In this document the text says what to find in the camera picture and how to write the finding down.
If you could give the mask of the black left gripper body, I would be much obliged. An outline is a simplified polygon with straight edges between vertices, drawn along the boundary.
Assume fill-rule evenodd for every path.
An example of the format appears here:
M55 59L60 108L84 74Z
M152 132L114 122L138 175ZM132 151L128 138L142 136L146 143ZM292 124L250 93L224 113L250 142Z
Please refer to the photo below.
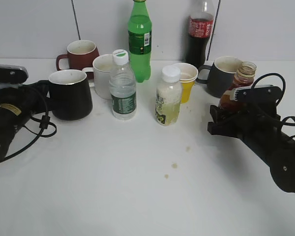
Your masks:
M27 85L0 89L0 128L20 127L31 116L46 112L46 98L28 98Z

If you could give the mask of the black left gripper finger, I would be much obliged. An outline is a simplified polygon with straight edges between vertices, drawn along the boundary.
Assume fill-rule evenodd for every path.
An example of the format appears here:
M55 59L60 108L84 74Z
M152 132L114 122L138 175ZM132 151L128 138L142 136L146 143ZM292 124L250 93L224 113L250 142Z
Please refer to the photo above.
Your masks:
M27 85L28 98L46 98L49 92L49 82L40 80L36 83Z

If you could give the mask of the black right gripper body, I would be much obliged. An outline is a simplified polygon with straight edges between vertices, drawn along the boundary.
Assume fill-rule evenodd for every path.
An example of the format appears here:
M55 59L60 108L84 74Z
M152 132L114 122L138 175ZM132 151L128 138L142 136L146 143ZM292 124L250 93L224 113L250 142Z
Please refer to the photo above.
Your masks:
M250 148L279 148L283 146L280 116L275 102L247 103L221 122L207 124L211 135L240 139Z

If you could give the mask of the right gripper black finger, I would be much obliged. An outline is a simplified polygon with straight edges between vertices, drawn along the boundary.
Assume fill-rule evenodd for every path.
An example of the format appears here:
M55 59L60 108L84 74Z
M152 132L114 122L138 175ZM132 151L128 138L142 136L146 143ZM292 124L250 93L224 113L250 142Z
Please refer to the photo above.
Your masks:
M215 105L210 105L209 112L214 122L221 122L230 116L230 112Z

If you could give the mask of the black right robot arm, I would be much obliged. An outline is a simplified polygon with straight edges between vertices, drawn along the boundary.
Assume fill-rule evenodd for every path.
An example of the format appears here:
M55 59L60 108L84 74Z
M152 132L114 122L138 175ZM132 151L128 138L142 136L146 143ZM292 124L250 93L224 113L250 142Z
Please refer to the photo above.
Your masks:
M295 193L295 135L282 132L277 114L267 117L251 105L234 114L211 105L209 112L211 135L241 140L269 167L282 191Z

